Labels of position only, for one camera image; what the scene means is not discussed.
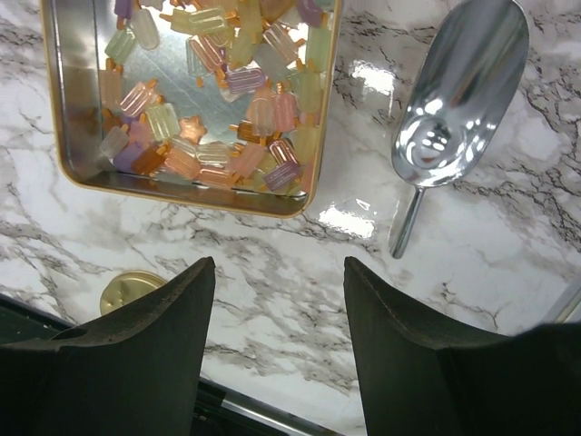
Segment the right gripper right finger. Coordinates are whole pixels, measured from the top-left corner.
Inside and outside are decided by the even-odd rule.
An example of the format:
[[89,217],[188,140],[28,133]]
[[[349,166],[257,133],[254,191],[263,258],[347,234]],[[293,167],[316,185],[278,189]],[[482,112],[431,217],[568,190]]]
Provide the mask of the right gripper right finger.
[[344,263],[344,297],[370,435],[577,435],[580,327],[503,336],[447,317]]

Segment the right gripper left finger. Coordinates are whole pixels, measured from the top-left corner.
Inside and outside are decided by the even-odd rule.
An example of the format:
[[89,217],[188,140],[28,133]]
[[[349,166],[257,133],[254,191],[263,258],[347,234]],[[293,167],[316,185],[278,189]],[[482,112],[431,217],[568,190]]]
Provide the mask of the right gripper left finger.
[[214,291],[201,258],[98,319],[3,344],[2,434],[189,434]]

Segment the gold round jar lid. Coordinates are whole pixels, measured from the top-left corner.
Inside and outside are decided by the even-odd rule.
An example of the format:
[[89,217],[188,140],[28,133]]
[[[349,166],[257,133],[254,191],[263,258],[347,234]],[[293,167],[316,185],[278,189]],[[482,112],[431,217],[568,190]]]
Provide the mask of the gold round jar lid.
[[106,315],[157,290],[166,281],[151,272],[130,271],[114,277],[104,288],[100,301],[100,314]]

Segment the gold tin with popsicle candies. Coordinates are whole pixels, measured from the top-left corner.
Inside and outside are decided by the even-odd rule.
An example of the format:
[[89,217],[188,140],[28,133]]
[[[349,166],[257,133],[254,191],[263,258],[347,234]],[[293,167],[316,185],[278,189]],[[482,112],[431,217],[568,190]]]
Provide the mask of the gold tin with popsicle candies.
[[71,182],[276,218],[311,203],[342,2],[40,7]]

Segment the metal scoop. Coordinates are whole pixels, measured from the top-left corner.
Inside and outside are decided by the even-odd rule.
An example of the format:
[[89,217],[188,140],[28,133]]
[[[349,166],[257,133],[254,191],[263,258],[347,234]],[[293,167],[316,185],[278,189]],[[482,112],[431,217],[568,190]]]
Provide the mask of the metal scoop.
[[390,248],[403,256],[425,192],[466,176],[490,144],[516,93],[529,47],[515,1],[464,1],[437,31],[391,148],[414,194]]

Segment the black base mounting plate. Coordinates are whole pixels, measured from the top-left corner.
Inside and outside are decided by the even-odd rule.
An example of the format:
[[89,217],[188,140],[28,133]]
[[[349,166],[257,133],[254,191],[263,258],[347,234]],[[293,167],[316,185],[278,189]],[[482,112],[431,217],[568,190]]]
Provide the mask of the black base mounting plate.
[[210,296],[160,290],[119,312],[72,325],[6,296],[1,308],[25,321],[1,341],[1,412],[37,410],[25,431],[117,435],[237,435],[224,427],[238,415],[221,412],[226,392],[197,410],[203,335]]

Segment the aluminium rail frame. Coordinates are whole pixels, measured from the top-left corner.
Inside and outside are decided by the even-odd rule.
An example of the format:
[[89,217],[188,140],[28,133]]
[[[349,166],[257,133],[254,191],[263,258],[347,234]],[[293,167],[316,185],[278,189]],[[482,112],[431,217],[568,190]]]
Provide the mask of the aluminium rail frame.
[[577,276],[556,300],[542,323],[580,323],[581,280]]

